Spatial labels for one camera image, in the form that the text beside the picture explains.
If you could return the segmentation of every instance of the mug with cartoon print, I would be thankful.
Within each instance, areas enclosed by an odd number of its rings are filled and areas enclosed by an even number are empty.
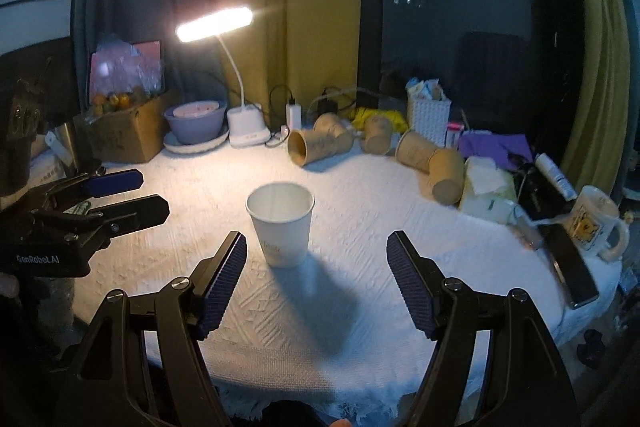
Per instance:
[[[564,229],[574,245],[585,257],[599,254],[605,261],[616,261],[629,244],[629,227],[622,219],[616,204],[599,188],[586,185],[575,201]],[[618,229],[619,240],[611,246],[607,239]]]

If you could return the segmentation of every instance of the smartphone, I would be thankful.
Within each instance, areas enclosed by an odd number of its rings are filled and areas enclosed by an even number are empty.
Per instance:
[[[575,310],[597,299],[600,294],[591,272],[564,227],[558,224],[540,225],[538,229],[569,306]]]

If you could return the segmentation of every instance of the power adapter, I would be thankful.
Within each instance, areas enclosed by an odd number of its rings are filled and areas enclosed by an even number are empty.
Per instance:
[[[326,89],[322,92],[322,96],[326,95]],[[318,102],[318,117],[327,112],[338,113],[338,103],[335,100],[323,98]]]
[[[289,131],[302,129],[302,108],[299,103],[296,103],[293,95],[289,97],[289,103],[287,103],[287,126]]]

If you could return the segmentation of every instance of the textured tablecloth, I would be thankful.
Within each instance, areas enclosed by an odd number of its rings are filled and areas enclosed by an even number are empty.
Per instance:
[[[620,275],[620,263],[588,260],[600,299],[571,311],[543,251],[527,250],[505,226],[426,199],[426,176],[391,157],[364,155],[357,144],[349,155],[305,169],[290,162],[285,147],[228,144],[200,156],[164,151],[138,168],[140,190],[100,204],[158,193],[171,214],[161,227],[95,253],[91,273],[76,283],[74,311],[90,321],[116,287],[129,295],[157,291],[239,230],[249,246],[246,267],[220,329],[200,344],[230,414],[255,417],[271,400],[300,399],[335,417],[391,423],[399,398],[417,390],[434,347],[415,330],[386,263],[394,230],[404,230],[444,275],[475,290],[526,289],[558,344],[606,310]],[[308,257],[288,270],[265,263],[244,206],[254,188],[278,180],[305,185],[316,197]],[[467,394],[481,384],[487,347],[488,334],[479,333]],[[158,357],[151,334],[147,350]]]

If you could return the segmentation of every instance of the plate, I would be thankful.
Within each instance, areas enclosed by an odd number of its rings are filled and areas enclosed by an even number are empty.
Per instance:
[[[208,142],[196,143],[195,145],[184,145],[178,142],[178,139],[174,136],[174,133],[170,132],[164,137],[164,146],[166,149],[175,154],[199,154],[208,152],[222,145],[226,138],[229,136],[229,129],[225,125],[217,138],[209,140]]]

